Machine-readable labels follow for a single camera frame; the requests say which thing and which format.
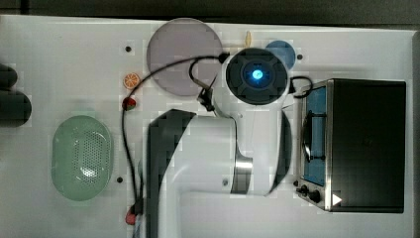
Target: black object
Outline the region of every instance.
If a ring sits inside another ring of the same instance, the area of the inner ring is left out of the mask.
[[[213,89],[202,89],[200,94],[198,94],[197,100],[202,106],[206,108],[207,111],[214,111],[214,106],[211,102],[213,95]]]
[[[219,63],[224,63],[230,55],[231,54],[227,52],[219,54]]]
[[[304,170],[299,183],[311,192],[318,190],[321,202],[317,205],[328,211],[402,213],[405,82],[335,78],[316,83],[313,88],[312,93],[325,90],[326,100],[307,97],[302,113],[306,114],[311,104],[325,103],[325,161],[308,163],[302,153]],[[317,140],[314,133],[312,140]],[[320,184],[313,178],[328,182]],[[341,201],[334,203],[337,197]]]
[[[315,203],[318,203],[321,201],[321,194],[319,193],[319,190],[313,190],[308,193],[309,199],[314,201]]]
[[[302,194],[303,196],[306,196],[309,192],[309,188],[306,185],[303,185],[301,188],[297,188],[296,191]]]
[[[292,152],[292,136],[290,121],[287,119],[284,111],[281,111],[281,139],[280,139],[280,153],[278,155],[277,170],[275,172],[274,182],[272,183],[271,190],[273,192],[287,175],[290,169],[291,152]]]
[[[226,81],[240,100],[253,105],[266,105],[284,92],[287,71],[273,53],[249,48],[240,51],[229,61]]]
[[[29,98],[19,91],[0,89],[0,127],[19,127],[32,113]]]
[[[302,99],[302,98],[305,98],[305,97],[309,96],[309,94],[311,94],[314,83],[312,82],[312,79],[308,76],[292,76],[290,78],[290,87],[289,87],[288,93],[295,93],[296,92],[296,88],[294,87],[294,81],[299,80],[299,79],[306,80],[306,81],[309,82],[309,89],[306,90],[306,92],[303,95],[293,95],[294,98]]]
[[[147,142],[146,237],[158,238],[158,196],[166,168],[195,113],[171,109],[149,125]]]
[[[0,88],[10,88],[18,80],[18,73],[6,65],[0,63]]]
[[[405,82],[335,80],[333,88],[331,190],[343,200],[332,210],[403,212]]]
[[[305,117],[302,126],[302,151],[305,155],[305,159],[308,163],[313,159],[322,159],[325,160],[325,156],[314,157],[311,155],[311,145],[312,145],[312,118],[313,117],[327,117],[327,114],[315,114],[312,111],[309,111]]]

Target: silver metal frame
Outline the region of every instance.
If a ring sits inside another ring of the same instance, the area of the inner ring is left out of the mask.
[[[235,154],[234,180],[231,193],[247,194],[250,189],[251,174],[253,173],[253,158],[245,157],[239,151]]]
[[[332,174],[332,129],[333,129],[333,87],[334,87],[334,79],[325,80],[322,82],[315,83],[313,85],[313,89],[320,88],[326,86],[327,88],[327,121],[326,121],[326,132],[325,132],[325,184],[324,186],[315,184],[311,181],[305,180],[303,178],[304,175],[304,169],[305,169],[305,158],[302,153],[302,147],[301,147],[301,141],[299,140],[299,153],[298,157],[300,159],[300,180],[299,180],[299,186],[306,185],[310,191],[317,189],[321,194],[321,201],[318,203],[313,202],[309,197],[304,196],[302,194],[298,194],[299,197],[307,200],[308,202],[320,207],[321,209],[324,209],[326,211],[331,210],[332,206],[332,196],[331,196],[331,174]],[[310,89],[309,86],[305,86],[302,88],[302,92],[306,92]],[[301,100],[299,103],[299,131],[298,133],[301,134],[302,132],[302,126],[303,121],[305,119],[305,112],[306,112],[306,98]]]
[[[420,138],[420,32],[413,37],[413,138]],[[414,143],[414,236],[420,236],[420,144]]]

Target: black oven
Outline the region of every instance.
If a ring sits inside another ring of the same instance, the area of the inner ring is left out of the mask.
[[[299,196],[327,211],[403,212],[405,100],[403,81],[314,84],[299,104]]]

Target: wire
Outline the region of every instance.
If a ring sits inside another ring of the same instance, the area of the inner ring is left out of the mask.
[[[198,85],[200,85],[201,87],[203,87],[203,89],[210,89],[211,85],[206,85],[205,83],[203,83],[201,80],[199,80],[198,78],[196,78],[194,76],[194,74],[192,73],[192,70],[194,69],[195,65],[202,61],[202,60],[218,60],[220,57],[201,57],[201,58],[197,58],[190,66],[189,66],[189,70],[188,70],[188,74],[189,74],[189,78],[191,78],[191,80],[195,83],[197,83]]]
[[[192,61],[192,60],[200,61],[200,60],[204,60],[204,59],[218,59],[219,62],[223,62],[228,56],[229,56],[229,54],[221,53],[219,56],[201,56],[201,57],[181,59],[181,60],[171,62],[171,63],[169,63],[165,66],[159,67],[158,69],[150,72],[149,75],[147,75],[135,88],[133,88],[133,90],[129,93],[129,95],[127,97],[131,97],[146,81],[148,81],[150,78],[152,78],[152,76],[154,76],[155,74],[157,74],[157,73],[159,73],[159,72],[161,72],[161,71],[163,71],[163,70],[165,70],[169,67],[172,67],[172,66],[175,66],[177,64],[184,63],[184,62]],[[136,185],[135,167],[134,167],[134,164],[133,164],[133,158],[131,156],[129,146],[128,146],[128,142],[127,142],[126,120],[125,120],[125,118],[126,118],[126,110],[123,109],[122,117],[121,117],[121,131],[122,131],[122,135],[123,135],[124,150],[126,151],[127,161],[129,163],[129,166],[130,166],[130,174],[131,174],[131,179],[132,179],[132,183],[133,183],[134,200],[135,200],[135,202],[137,202],[138,200],[143,199],[144,182],[143,182],[143,178],[140,177],[140,192],[138,194],[137,193],[137,185]]]
[[[293,84],[293,80],[296,80],[296,79],[304,79],[304,80],[309,81],[309,89],[305,92],[305,94],[303,94],[303,95],[293,95],[293,97],[302,99],[302,98],[305,98],[305,97],[309,96],[309,94],[311,94],[312,89],[314,88],[314,83],[312,82],[312,79],[308,76],[292,76],[290,78],[291,83]]]

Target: green oval container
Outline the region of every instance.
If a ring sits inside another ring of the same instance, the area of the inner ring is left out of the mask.
[[[52,183],[63,196],[95,197],[108,184],[112,167],[113,140],[105,125],[89,116],[59,125],[52,142]]]

